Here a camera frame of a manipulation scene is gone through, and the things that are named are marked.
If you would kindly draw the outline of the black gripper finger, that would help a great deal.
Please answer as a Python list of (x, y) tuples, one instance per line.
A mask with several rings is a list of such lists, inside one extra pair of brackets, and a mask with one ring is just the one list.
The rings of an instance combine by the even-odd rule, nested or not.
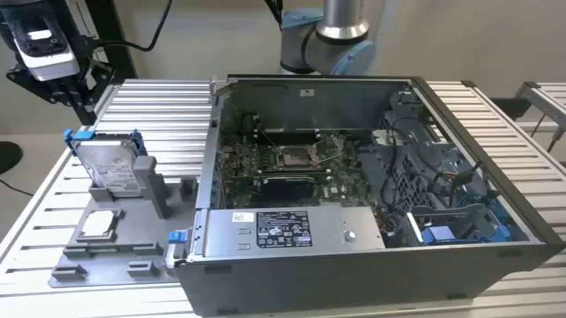
[(91, 58), (78, 60), (78, 73), (62, 78), (70, 105), (93, 112), (110, 82), (110, 64)]
[(5, 76), (11, 83), (18, 85), (47, 103), (55, 103), (58, 101), (51, 94), (47, 84), (35, 80), (29, 70), (19, 63), (14, 64)]

